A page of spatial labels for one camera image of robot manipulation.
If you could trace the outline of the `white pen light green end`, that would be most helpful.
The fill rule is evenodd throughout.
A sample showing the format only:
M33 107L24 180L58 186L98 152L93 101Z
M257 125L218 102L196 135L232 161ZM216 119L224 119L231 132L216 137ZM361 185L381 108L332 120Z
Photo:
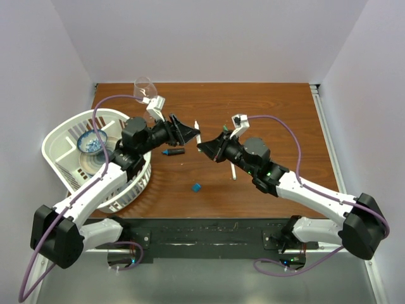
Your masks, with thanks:
M237 174L236 174L235 165L233 163L230 163L230 168L231 168L231 173L232 173L232 179L234 181L236 181L237 180Z

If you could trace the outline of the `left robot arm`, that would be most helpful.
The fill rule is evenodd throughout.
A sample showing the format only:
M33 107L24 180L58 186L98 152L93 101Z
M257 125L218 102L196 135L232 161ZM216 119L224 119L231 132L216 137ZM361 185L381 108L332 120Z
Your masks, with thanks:
M89 216L113 191L140 173L145 154L162 144L184 146L200 134L170 115L148 127L142 117L126 121L110 159L78 191L52 208L42 205L34 213L30 247L62 269L72 266L87 251L104 244L125 248L131 233L118 220L108 218L86 224Z

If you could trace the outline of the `white pen dark green end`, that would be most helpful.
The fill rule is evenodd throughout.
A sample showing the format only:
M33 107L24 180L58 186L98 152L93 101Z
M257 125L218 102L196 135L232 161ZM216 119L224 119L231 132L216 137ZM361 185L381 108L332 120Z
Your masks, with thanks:
M199 123L198 123L197 120L194 121L194 128L197 129L197 130L200 130ZM196 142L197 142L197 144L201 143L201 134L198 134L196 136Z

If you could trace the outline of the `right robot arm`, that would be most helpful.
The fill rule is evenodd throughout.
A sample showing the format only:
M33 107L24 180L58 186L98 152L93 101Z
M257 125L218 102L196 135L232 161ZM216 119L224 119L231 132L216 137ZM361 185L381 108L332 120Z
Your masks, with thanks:
M299 177L271 160L270 149L259 137L240 143L226 131L197 147L214 162L228 160L248 173L262 193L295 201L324 216L318 220L291 217L282 233L282 242L290 249L308 242L330 243L342 246L360 259L370 260L389 233L374 197L332 191Z

